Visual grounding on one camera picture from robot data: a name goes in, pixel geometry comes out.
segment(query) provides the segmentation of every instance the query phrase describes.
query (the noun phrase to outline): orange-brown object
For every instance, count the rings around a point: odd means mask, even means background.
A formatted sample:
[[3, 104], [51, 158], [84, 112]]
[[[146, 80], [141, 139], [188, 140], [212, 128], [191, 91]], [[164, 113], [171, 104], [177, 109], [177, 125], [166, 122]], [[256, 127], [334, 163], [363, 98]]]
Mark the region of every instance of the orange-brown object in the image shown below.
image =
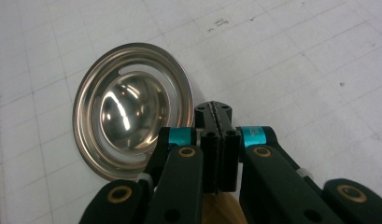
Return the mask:
[[204, 194], [202, 223], [247, 223], [239, 202], [230, 193]]

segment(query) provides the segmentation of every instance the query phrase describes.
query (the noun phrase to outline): round metal plate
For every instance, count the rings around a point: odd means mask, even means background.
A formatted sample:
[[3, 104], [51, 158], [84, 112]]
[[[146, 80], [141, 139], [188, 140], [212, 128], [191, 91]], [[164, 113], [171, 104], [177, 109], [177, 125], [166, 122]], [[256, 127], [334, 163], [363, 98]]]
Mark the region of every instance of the round metal plate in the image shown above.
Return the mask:
[[103, 55], [80, 83], [73, 128], [83, 159], [107, 180], [135, 179], [163, 126], [191, 126], [191, 85], [165, 50], [143, 43]]

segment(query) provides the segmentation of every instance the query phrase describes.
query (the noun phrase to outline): black mechanical arm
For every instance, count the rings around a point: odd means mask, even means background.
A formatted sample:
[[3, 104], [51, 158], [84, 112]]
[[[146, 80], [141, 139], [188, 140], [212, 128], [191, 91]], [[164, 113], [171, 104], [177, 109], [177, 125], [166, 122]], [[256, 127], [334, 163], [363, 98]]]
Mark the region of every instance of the black mechanical arm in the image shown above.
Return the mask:
[[137, 180], [116, 180], [91, 201], [80, 223], [200, 223], [203, 193], [236, 191], [248, 223], [382, 223], [382, 198], [347, 179], [320, 189], [270, 127], [232, 126], [232, 109], [208, 102], [192, 128], [161, 128]]

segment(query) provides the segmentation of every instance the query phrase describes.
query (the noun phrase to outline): white surface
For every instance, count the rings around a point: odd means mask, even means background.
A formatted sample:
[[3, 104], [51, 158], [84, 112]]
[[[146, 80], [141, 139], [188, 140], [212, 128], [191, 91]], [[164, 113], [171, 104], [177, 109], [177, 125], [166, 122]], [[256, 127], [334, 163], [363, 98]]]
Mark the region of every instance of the white surface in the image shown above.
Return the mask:
[[171, 52], [196, 104], [272, 126], [322, 186], [382, 196], [382, 0], [0, 0], [2, 223], [77, 223], [106, 181], [78, 154], [87, 69], [129, 42]]

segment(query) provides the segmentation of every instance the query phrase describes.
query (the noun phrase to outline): metal bowl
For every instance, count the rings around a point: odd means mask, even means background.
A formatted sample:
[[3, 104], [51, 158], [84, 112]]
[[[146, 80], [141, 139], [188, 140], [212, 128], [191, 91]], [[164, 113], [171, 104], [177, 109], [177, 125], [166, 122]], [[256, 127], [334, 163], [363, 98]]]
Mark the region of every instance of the metal bowl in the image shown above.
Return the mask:
[[83, 159], [107, 180], [135, 179], [163, 126], [191, 126], [191, 85], [165, 50], [144, 43], [103, 55], [80, 83], [73, 128]]

